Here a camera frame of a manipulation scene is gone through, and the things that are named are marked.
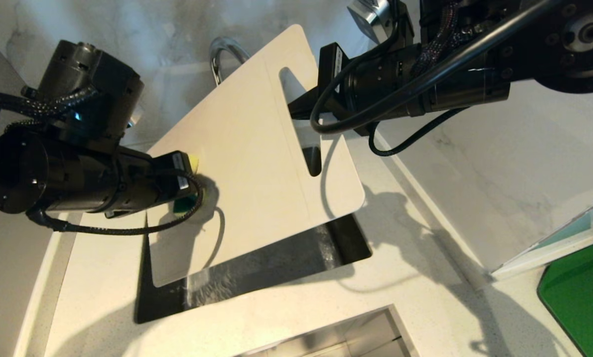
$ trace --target green cutting board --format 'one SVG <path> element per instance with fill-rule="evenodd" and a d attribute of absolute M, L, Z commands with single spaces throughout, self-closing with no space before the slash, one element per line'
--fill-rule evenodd
<path fill-rule="evenodd" d="M 593 245 L 550 264 L 537 293 L 576 347 L 593 357 Z"/>

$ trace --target countertop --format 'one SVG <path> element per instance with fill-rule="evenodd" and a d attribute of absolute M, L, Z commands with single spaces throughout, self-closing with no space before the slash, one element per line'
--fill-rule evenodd
<path fill-rule="evenodd" d="M 348 145 L 372 257 L 136 325 L 142 239 L 79 235 L 45 355 L 231 357 L 387 306 L 415 356 L 580 355 L 536 296 L 542 269 L 473 289 L 441 244 L 448 233 L 429 228 L 365 138 Z"/>

